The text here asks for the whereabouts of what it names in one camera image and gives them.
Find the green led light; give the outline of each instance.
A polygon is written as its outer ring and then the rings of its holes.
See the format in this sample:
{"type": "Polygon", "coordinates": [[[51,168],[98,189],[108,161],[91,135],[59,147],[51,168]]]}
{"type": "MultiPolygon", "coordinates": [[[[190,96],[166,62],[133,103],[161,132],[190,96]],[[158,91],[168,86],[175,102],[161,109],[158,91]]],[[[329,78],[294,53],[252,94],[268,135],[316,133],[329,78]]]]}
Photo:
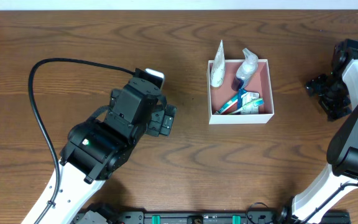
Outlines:
{"type": "Polygon", "coordinates": [[[84,139],[84,141],[82,141],[82,144],[83,144],[84,146],[87,146],[87,145],[90,144],[90,142],[89,142],[87,139],[84,139]]]}

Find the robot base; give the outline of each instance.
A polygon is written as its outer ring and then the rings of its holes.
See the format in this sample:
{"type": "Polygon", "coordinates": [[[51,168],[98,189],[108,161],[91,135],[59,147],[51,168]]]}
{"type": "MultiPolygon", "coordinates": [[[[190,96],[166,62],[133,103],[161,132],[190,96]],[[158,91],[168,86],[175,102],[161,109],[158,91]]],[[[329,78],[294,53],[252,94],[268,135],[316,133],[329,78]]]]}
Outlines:
{"type": "MultiPolygon", "coordinates": [[[[248,217],[256,224],[273,224],[277,212],[273,209],[252,209],[248,217]]],[[[109,205],[99,203],[90,205],[80,212],[71,224],[252,224],[245,213],[148,213],[122,212],[118,213],[109,205]]],[[[320,224],[351,224],[349,213],[329,211],[320,224]]]]}

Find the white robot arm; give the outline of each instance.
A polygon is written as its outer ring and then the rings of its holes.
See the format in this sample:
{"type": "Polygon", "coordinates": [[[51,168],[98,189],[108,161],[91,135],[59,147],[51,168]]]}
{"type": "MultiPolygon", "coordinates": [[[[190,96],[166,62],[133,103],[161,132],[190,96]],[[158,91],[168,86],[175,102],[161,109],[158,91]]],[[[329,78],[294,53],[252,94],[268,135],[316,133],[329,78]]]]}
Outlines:
{"type": "MultiPolygon", "coordinates": [[[[95,180],[87,184],[86,175],[69,162],[60,165],[60,190],[55,199],[56,205],[45,214],[39,223],[70,223],[85,202],[106,182],[95,180]]],[[[41,197],[31,208],[22,224],[33,224],[45,209],[46,203],[53,194],[56,182],[56,171],[53,172],[41,197]]]]}
{"type": "Polygon", "coordinates": [[[320,105],[329,118],[346,115],[349,110],[344,108],[349,103],[353,112],[329,145],[326,167],[304,192],[291,200],[288,209],[292,218],[287,223],[319,223],[336,202],[358,188],[358,42],[345,40],[338,44],[332,64],[334,81],[320,76],[306,84],[306,88],[313,87],[321,97],[320,105]]]}

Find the white wall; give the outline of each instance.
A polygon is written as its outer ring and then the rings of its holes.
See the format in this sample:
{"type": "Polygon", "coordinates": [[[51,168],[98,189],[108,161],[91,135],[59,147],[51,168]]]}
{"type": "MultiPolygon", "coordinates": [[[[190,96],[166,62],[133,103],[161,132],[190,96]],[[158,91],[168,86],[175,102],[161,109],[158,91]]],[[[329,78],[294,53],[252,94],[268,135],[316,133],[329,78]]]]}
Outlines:
{"type": "Polygon", "coordinates": [[[0,10],[358,9],[358,0],[0,0],[0,10]]]}

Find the toothbrush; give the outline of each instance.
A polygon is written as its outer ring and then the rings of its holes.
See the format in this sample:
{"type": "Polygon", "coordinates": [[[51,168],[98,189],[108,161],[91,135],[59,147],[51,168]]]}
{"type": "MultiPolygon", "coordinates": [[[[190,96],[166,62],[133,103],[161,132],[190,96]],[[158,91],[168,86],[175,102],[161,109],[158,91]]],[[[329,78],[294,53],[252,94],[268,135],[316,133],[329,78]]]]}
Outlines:
{"type": "Polygon", "coordinates": [[[232,113],[229,113],[228,115],[232,115],[232,114],[238,113],[238,112],[244,110],[244,109],[245,109],[247,106],[249,106],[249,105],[261,106],[261,105],[263,105],[263,103],[264,103],[264,99],[262,99],[262,98],[259,98],[259,99],[256,99],[256,100],[252,100],[251,102],[246,103],[246,104],[245,104],[244,106],[242,106],[240,109],[237,109],[237,110],[233,111],[232,113]]]}

